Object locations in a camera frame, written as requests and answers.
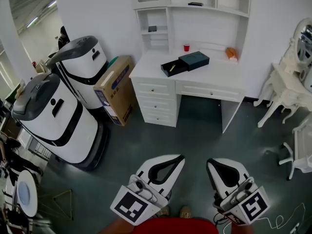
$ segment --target white chair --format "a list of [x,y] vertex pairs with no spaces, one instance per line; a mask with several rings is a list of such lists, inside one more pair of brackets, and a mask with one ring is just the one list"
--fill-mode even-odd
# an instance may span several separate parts
[[300,169],[303,173],[312,172],[312,113],[310,113],[298,127],[295,127],[294,133],[294,151],[284,142],[290,157],[279,161],[279,165],[287,162],[292,163],[292,170],[287,178],[291,180],[295,168]]

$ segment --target white vanity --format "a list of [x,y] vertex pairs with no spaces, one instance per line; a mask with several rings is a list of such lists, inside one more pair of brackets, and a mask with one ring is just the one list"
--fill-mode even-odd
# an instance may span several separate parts
[[307,18],[298,24],[294,36],[291,38],[290,46],[280,63],[273,63],[274,70],[264,83],[259,100],[253,103],[255,107],[258,106],[270,88],[273,89],[273,96],[268,104],[270,108],[258,122],[258,127],[262,127],[280,105],[284,106],[284,109],[291,110],[283,119],[283,124],[300,107],[306,107],[312,112],[311,66],[312,19]]
[[[201,2],[203,6],[189,6]],[[244,96],[239,63],[249,20],[250,0],[132,0],[141,34],[142,58],[130,75],[147,123],[176,126],[181,95],[221,100],[227,129]],[[148,32],[157,26],[156,32]],[[183,45],[189,44],[189,52]],[[225,49],[233,47],[238,61]],[[191,52],[210,57],[209,65],[167,77],[160,66]]]

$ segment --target red shirt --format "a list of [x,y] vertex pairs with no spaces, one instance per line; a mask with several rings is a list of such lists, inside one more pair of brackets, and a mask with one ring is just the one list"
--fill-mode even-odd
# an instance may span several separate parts
[[203,219],[152,218],[136,226],[132,234],[218,234],[218,229]]

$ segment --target black box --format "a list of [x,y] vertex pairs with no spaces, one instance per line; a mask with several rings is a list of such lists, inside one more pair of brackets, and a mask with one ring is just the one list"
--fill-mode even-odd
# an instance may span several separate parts
[[161,69],[166,74],[166,76],[170,77],[187,71],[187,64],[184,61],[178,59],[161,65]]
[[157,31],[157,26],[149,26],[148,27],[148,32],[156,32]]
[[192,71],[196,68],[200,68],[209,64],[209,57],[199,51],[181,56],[179,59],[187,64],[188,71]]

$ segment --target cable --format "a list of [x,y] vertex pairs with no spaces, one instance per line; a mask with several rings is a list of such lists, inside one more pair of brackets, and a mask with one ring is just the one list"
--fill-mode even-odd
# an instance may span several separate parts
[[[300,224],[300,226],[299,226],[299,228],[300,228],[301,225],[307,221],[307,219],[309,219],[310,217],[312,217],[312,216],[309,216],[309,217],[306,219],[306,221],[303,221],[303,220],[304,220],[304,215],[305,215],[305,213],[306,213],[306,207],[305,207],[304,203],[300,203],[300,204],[294,209],[294,211],[292,212],[292,215],[291,215],[290,218],[286,221],[285,224],[283,224],[283,222],[284,222],[284,217],[283,217],[282,215],[278,215],[278,216],[276,217],[276,219],[275,219],[275,225],[276,225],[276,226],[274,226],[274,227],[272,227],[272,224],[271,224],[270,220],[269,220],[267,217],[259,218],[259,219],[257,219],[256,221],[263,220],[263,219],[267,219],[268,222],[269,222],[269,225],[270,225],[270,228],[271,228],[271,229],[277,229],[277,230],[279,230],[279,229],[283,228],[283,227],[289,222],[289,220],[293,217],[293,214],[295,213],[295,211],[296,211],[301,205],[303,206],[303,215],[302,215],[301,224]],[[280,218],[280,217],[281,217],[282,219],[281,219],[281,222],[278,224],[277,221],[278,221],[278,218]],[[228,224],[223,228],[223,234],[225,234],[225,232],[224,232],[224,231],[225,231],[225,228],[226,228],[229,224],[231,224],[231,222],[228,223]]]
[[215,220],[215,217],[218,215],[218,214],[221,214],[221,213],[217,213],[216,215],[214,215],[214,225],[215,226],[217,226],[217,225],[223,225],[223,224],[225,224],[225,223],[227,223],[228,221],[229,221],[229,219],[227,218],[227,217],[223,217],[223,218],[221,218],[221,219],[218,219],[218,220]]

